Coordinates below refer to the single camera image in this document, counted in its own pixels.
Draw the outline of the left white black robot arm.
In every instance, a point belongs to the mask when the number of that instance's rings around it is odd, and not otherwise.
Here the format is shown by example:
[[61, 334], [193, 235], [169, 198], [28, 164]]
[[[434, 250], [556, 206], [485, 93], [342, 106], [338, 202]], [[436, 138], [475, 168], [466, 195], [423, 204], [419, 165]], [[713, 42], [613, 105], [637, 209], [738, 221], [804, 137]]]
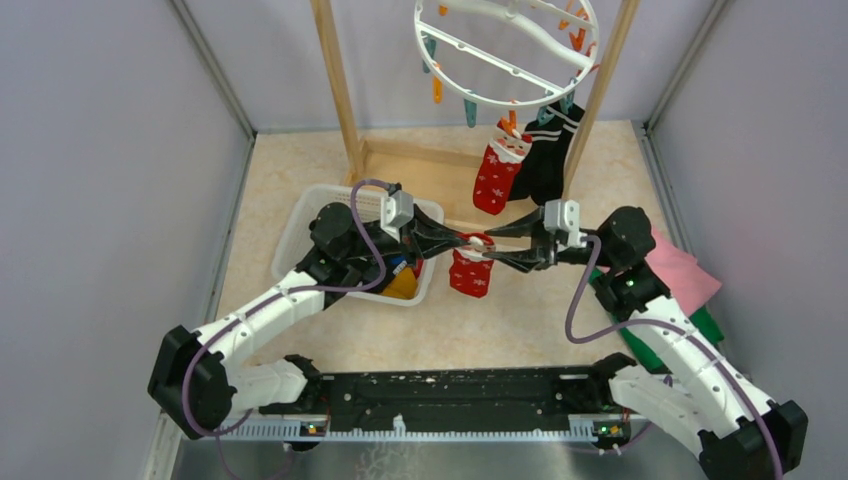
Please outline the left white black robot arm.
[[429, 260], [469, 243], [411, 201], [387, 197], [382, 207], [383, 217], [365, 222], [351, 203], [327, 204], [308, 227], [311, 247], [280, 281], [212, 323], [194, 330], [178, 325], [165, 334], [147, 393], [188, 438], [224, 434], [222, 425], [235, 412], [272, 404], [314, 410], [321, 388], [309, 378], [307, 361], [248, 367], [246, 360], [345, 296], [380, 292], [391, 258]]

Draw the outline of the round white clip hanger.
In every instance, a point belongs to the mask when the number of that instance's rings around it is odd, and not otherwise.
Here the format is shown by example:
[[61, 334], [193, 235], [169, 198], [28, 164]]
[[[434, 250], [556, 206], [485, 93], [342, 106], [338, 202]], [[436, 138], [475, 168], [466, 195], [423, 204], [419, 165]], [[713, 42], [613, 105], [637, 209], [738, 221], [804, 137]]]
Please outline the round white clip hanger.
[[412, 26], [431, 101], [458, 98], [470, 128], [482, 111], [515, 125], [520, 112], [570, 108], [599, 63], [589, 1], [417, 1]]

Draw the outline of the black sock blue squares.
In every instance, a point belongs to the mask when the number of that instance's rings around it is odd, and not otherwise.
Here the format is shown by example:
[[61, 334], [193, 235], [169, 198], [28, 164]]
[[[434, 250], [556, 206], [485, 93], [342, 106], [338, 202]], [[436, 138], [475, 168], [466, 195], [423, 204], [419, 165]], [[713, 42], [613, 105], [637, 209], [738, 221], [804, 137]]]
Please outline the black sock blue squares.
[[415, 272], [415, 268], [416, 268], [415, 262], [410, 262], [410, 261], [408, 261], [408, 260], [406, 260], [406, 259], [404, 259], [400, 256], [393, 257], [391, 259], [391, 273], [394, 276], [399, 275], [401, 272], [403, 272], [405, 270], [411, 270], [412, 272]]

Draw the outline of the red Santa snowflake sock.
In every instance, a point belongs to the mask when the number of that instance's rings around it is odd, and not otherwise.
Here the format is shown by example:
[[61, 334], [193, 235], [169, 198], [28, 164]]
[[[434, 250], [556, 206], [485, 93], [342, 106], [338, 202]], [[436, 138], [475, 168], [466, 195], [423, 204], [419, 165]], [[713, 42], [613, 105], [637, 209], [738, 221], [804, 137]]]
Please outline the red Santa snowflake sock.
[[473, 205], [490, 215], [501, 213], [514, 179], [532, 146], [529, 135], [512, 136], [497, 129], [483, 154], [473, 187]]

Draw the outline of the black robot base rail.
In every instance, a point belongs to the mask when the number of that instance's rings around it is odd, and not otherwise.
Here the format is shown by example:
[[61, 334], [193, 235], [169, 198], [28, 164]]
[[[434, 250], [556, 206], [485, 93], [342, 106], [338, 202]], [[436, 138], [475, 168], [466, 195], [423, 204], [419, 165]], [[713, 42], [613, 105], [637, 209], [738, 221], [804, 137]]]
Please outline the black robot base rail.
[[561, 367], [312, 372], [301, 396], [260, 414], [313, 417], [330, 433], [388, 433], [412, 437], [584, 435], [608, 448], [627, 443], [631, 415], [612, 400], [604, 370]]

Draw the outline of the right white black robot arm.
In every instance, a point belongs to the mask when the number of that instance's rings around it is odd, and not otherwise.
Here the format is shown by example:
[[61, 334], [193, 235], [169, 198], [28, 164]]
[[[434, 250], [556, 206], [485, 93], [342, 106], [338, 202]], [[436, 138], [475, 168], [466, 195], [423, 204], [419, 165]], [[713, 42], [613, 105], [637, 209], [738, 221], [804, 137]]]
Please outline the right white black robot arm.
[[656, 243], [643, 209], [620, 207], [599, 227], [586, 229], [576, 202], [553, 200], [489, 235], [530, 239], [526, 250], [490, 253], [520, 272], [560, 263], [583, 267], [564, 322], [571, 343], [601, 338], [600, 332], [574, 330], [579, 300], [592, 289], [616, 318], [616, 329], [639, 338], [677, 380], [669, 386], [642, 366], [624, 363], [586, 385], [594, 409], [612, 412], [621, 406], [642, 415], [686, 447], [711, 479], [781, 479], [798, 467], [807, 414], [797, 403], [778, 402], [756, 387], [683, 312], [647, 263]]

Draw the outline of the black sock white stripes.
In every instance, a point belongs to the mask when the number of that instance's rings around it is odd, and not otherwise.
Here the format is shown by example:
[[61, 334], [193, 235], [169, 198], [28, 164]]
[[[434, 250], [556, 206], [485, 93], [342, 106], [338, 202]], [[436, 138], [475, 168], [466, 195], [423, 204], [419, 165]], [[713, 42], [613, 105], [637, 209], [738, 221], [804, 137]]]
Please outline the black sock white stripes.
[[566, 156], [585, 115], [584, 108], [577, 104], [573, 104], [567, 113], [559, 112], [557, 108], [552, 110], [555, 112], [554, 118], [543, 127], [540, 134], [533, 135], [533, 147], [541, 148], [537, 181], [530, 194], [537, 205], [562, 197]]

